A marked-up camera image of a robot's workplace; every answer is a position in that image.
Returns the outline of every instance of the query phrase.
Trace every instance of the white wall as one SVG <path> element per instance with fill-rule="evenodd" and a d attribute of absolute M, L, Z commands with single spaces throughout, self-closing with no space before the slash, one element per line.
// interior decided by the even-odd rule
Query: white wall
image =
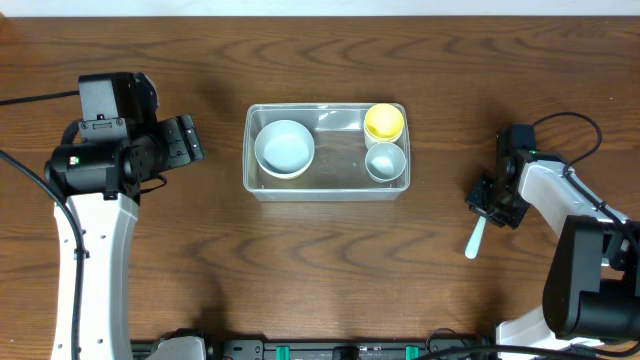
<path fill-rule="evenodd" d="M 640 15 L 640 0 L 0 0 L 22 16 Z"/>

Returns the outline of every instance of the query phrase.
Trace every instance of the cup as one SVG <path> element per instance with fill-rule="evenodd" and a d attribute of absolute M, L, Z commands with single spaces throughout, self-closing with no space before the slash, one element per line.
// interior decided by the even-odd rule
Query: cup
<path fill-rule="evenodd" d="M 404 117 L 393 105 L 376 104 L 365 114 L 362 128 L 367 149 L 381 142 L 395 143 L 404 131 Z"/>
<path fill-rule="evenodd" d="M 292 120 L 278 120 L 265 126 L 254 146 L 260 167 L 278 179 L 300 176 L 313 161 L 315 143 L 306 127 Z"/>
<path fill-rule="evenodd" d="M 373 145 L 364 158 L 369 177 L 378 183 L 398 178 L 407 166 L 407 158 L 398 145 L 381 142 Z"/>

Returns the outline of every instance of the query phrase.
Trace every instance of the green tape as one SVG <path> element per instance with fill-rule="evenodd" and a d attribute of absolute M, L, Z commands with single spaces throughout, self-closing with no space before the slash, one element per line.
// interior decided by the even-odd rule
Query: green tape
<path fill-rule="evenodd" d="M 407 346 L 405 349 L 406 360 L 413 360 L 420 356 L 420 349 L 417 346 Z"/>
<path fill-rule="evenodd" d="M 289 347 L 276 346 L 276 360 L 289 360 Z"/>

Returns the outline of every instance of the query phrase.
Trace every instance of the wooden table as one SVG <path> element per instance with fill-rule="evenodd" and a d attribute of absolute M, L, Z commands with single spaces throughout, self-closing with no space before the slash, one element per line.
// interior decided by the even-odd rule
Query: wooden table
<path fill-rule="evenodd" d="M 73 90 L 82 74 L 142 71 L 159 117 L 190 113 L 204 162 L 145 195 L 131 255 L 134 339 L 200 326 L 220 338 L 425 338 L 492 331 L 541 302 L 556 237 L 530 210 L 487 229 L 464 197 L 493 171 L 495 133 L 557 111 L 595 118 L 601 150 L 577 166 L 602 198 L 640 217 L 637 18 L 8 19 L 0 98 Z M 255 103 L 398 102 L 411 187 L 397 201 L 261 203 L 242 185 Z M 78 98 L 0 108 L 0 148 L 42 174 Z M 575 119 L 539 146 L 573 157 L 595 141 Z M 53 204 L 0 165 L 0 358 L 46 359 L 58 285 Z"/>

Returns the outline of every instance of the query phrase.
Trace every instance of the rectangular tray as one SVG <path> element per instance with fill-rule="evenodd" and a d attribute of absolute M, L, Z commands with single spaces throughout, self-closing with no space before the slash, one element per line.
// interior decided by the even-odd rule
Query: rectangular tray
<path fill-rule="evenodd" d="M 396 180 L 379 184 L 367 174 L 364 157 L 364 115 L 375 104 L 263 104 L 247 112 L 242 154 L 244 187 L 261 201 L 381 201 L 393 200 L 409 187 L 411 158 L 407 115 L 404 132 L 396 144 L 407 166 Z M 311 166 L 291 180 L 274 178 L 258 165 L 254 143 L 266 125 L 293 120 L 313 135 L 315 155 Z"/>

